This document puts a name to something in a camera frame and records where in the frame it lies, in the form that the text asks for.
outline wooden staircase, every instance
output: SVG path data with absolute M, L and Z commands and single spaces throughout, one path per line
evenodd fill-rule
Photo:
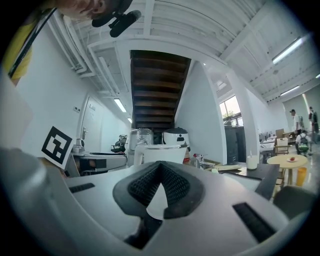
M 131 51 L 132 128 L 155 134 L 175 126 L 191 60 L 158 51 Z

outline yellow shirt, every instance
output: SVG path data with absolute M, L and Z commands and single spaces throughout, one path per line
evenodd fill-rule
M 53 8 L 54 0 L 47 1 L 45 4 L 43 4 L 40 9 L 46 10 L 49 8 Z M 18 54 L 21 50 L 21 48 L 24 46 L 24 43 L 26 39 L 28 38 L 28 35 L 31 33 L 32 29 L 36 26 L 37 21 L 22 25 L 17 32 L 15 33 L 12 41 L 10 42 L 10 45 L 8 46 L 4 56 L 3 56 L 3 67 L 8 73 L 12 66 L 15 63 L 16 58 L 18 57 Z M 19 79 L 23 77 L 27 73 L 28 65 L 30 63 L 32 56 L 32 47 L 27 52 L 19 66 L 17 67 L 16 71 L 14 72 L 12 79 Z

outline paper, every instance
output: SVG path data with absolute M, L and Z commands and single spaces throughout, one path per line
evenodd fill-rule
M 64 170 L 72 147 L 75 144 L 75 139 L 52 126 L 43 140 L 44 143 L 41 149 L 43 157 Z

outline white wall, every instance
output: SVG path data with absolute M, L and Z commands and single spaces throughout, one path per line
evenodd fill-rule
M 203 154 L 207 159 L 226 164 L 226 135 L 217 95 L 199 62 L 190 72 L 175 127 L 188 131 L 191 155 Z
M 101 152 L 110 153 L 111 145 L 119 139 L 119 135 L 130 133 L 130 123 L 119 120 L 108 108 L 105 107 L 102 120 Z
M 247 93 L 259 133 L 275 133 L 279 129 L 289 132 L 285 107 L 282 102 L 266 106 L 252 92 L 247 90 Z
M 22 140 L 21 149 L 35 156 L 41 155 L 47 132 L 57 126 L 70 137 L 76 138 L 81 114 L 74 107 L 85 110 L 88 94 L 94 88 L 82 81 L 70 69 L 49 27 L 45 26 L 34 41 L 27 74 L 20 80 L 17 90 L 33 112 L 33 119 Z M 126 126 L 105 107 L 102 140 L 114 144 Z
M 306 91 L 305 96 L 309 107 L 312 107 L 317 112 L 318 118 L 320 118 L 320 85 Z

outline white ceiling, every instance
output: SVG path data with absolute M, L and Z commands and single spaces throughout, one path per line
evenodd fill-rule
M 311 39 L 276 65 L 272 63 L 294 39 L 309 34 L 277 1 L 133 0 L 127 12 L 132 10 L 140 10 L 142 17 L 118 38 L 110 37 L 107 25 L 71 23 L 84 50 L 81 57 L 85 54 L 94 68 L 95 74 L 83 79 L 102 97 L 120 97 L 128 108 L 132 107 L 130 50 L 165 51 L 206 63 L 220 100 L 233 95 L 225 79 L 229 68 L 269 103 L 296 85 L 319 84 L 315 79 L 320 73 L 319 58 Z M 219 90 L 221 82 L 227 85 Z

